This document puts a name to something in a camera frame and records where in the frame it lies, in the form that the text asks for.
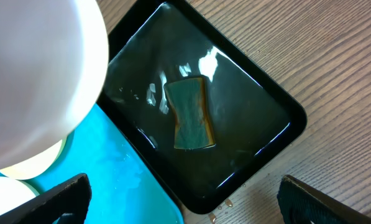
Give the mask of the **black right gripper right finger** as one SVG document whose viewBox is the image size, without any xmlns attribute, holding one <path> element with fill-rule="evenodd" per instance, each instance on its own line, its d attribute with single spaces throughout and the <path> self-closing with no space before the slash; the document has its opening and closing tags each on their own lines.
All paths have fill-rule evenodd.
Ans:
<svg viewBox="0 0 371 224">
<path fill-rule="evenodd" d="M 291 175 L 283 176 L 277 200 L 286 224 L 371 224 L 371 217 Z"/>
</svg>

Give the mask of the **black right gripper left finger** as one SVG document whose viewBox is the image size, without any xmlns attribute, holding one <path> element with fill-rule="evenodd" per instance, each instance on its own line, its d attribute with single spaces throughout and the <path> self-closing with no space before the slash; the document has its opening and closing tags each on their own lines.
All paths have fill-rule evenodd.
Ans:
<svg viewBox="0 0 371 224">
<path fill-rule="evenodd" d="M 80 173 L 0 215 L 0 223 L 84 224 L 90 201 L 89 178 L 85 173 Z"/>
</svg>

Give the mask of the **green yellow sponge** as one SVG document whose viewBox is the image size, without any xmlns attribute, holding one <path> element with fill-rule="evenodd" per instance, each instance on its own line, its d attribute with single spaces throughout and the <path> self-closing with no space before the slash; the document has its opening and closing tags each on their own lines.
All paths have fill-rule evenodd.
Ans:
<svg viewBox="0 0 371 224">
<path fill-rule="evenodd" d="M 193 150 L 215 145 L 204 78 L 167 83 L 164 90 L 175 116 L 174 148 Z"/>
</svg>

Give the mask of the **teal plastic tray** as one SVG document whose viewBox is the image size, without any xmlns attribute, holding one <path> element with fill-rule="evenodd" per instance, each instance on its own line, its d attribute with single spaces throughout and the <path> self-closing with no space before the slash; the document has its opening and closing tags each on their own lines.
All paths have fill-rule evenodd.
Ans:
<svg viewBox="0 0 371 224">
<path fill-rule="evenodd" d="M 21 181 L 42 194 L 85 173 L 91 186 L 85 223 L 183 223 L 179 208 L 98 105 L 72 133 L 48 170 Z"/>
</svg>

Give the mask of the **black water tray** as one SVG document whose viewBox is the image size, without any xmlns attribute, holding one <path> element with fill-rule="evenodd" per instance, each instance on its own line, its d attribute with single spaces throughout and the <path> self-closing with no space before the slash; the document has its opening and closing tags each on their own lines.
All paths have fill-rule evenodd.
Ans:
<svg viewBox="0 0 371 224">
<path fill-rule="evenodd" d="M 215 145 L 174 148 L 164 85 L 203 77 Z M 305 129 L 303 107 L 186 1 L 137 1 L 109 35 L 98 105 L 187 209 L 213 211 Z"/>
</svg>

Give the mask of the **yellow-green plate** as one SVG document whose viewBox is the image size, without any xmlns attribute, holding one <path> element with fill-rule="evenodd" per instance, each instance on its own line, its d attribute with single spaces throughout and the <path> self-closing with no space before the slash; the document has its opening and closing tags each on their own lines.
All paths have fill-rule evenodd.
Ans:
<svg viewBox="0 0 371 224">
<path fill-rule="evenodd" d="M 28 180 L 40 176 L 51 167 L 64 151 L 65 146 L 71 144 L 73 133 L 59 140 L 48 149 L 9 167 L 0 169 L 0 173 L 16 180 Z"/>
</svg>

